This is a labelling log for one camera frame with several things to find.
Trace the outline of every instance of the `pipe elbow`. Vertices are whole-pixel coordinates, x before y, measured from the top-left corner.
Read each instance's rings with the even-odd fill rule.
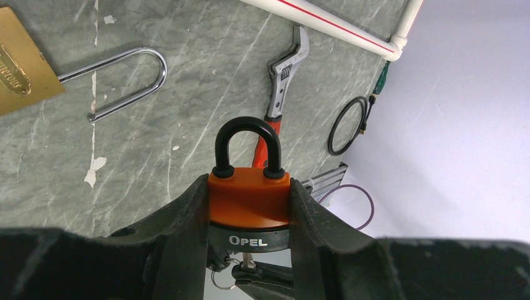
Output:
[[[390,46],[392,46],[392,50],[394,50],[394,52],[383,56],[383,58],[387,61],[397,61],[401,57],[401,54],[403,53],[403,49],[405,48],[407,41],[408,40],[406,37],[398,35],[391,36],[389,44]]]

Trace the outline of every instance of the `wrench handle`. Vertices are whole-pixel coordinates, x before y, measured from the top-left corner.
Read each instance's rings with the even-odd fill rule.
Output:
[[[281,116],[271,119],[265,116],[265,121],[274,129],[276,134],[280,134]],[[254,152],[254,160],[252,161],[252,168],[265,168],[268,165],[267,144],[262,137],[257,141],[256,150]]]

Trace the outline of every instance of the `padlock shackle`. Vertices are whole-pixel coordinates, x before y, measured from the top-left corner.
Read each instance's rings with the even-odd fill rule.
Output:
[[[126,58],[130,58],[131,56],[135,56],[137,54],[150,54],[158,60],[158,63],[159,63],[158,77],[149,87],[139,89],[136,92],[134,92],[134,94],[118,99],[115,103],[102,107],[100,110],[89,114],[88,121],[90,123],[95,123],[96,121],[101,120],[105,118],[106,116],[109,116],[119,111],[120,109],[125,108],[126,106],[129,106],[132,103],[135,103],[157,92],[162,87],[162,85],[166,81],[166,77],[168,76],[168,64],[166,63],[164,56],[162,56],[162,54],[156,49],[153,49],[150,47],[137,47],[134,49],[124,51],[122,53],[118,53],[111,57],[107,57],[106,59],[102,59],[100,61],[94,62],[87,66],[81,67],[75,71],[59,75],[57,78],[59,78],[59,82],[63,84],[72,79],[76,79],[79,76],[83,76],[87,73],[91,73],[101,68],[105,68],[107,66],[118,63]]]
[[[263,169],[263,175],[269,179],[283,178],[285,170],[281,167],[280,139],[267,122],[256,117],[237,117],[221,127],[215,142],[216,167],[212,173],[218,178],[229,178],[234,174],[234,167],[230,165],[228,144],[230,139],[241,131],[252,131],[265,140],[269,164]]]

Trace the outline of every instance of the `white pipe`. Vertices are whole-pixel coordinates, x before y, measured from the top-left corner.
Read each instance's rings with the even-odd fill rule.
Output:
[[[408,32],[423,2],[423,0],[409,0],[396,34],[390,38],[390,42],[385,42],[304,0],[241,1],[366,49],[387,61],[395,61],[401,56],[403,47],[407,43]]]
[[[399,20],[399,24],[397,25],[396,32],[390,37],[390,41],[396,44],[401,50],[403,50],[407,44],[407,37],[422,4],[423,0],[408,1],[407,6],[403,11],[403,15],[401,15],[401,19]]]

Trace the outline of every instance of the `brass padlock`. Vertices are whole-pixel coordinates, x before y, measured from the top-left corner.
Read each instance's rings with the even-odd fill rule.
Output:
[[[258,133],[265,140],[269,164],[264,169],[230,165],[228,144],[241,131]],[[215,157],[208,178],[210,244],[244,253],[287,249],[291,178],[281,167],[274,129],[256,117],[237,117],[219,130]]]
[[[153,48],[137,47],[56,77],[13,10],[0,7],[0,116],[61,94],[64,92],[63,83],[137,54],[150,54],[157,58],[157,79],[148,88],[89,114],[90,123],[158,91],[168,73],[162,54]]]

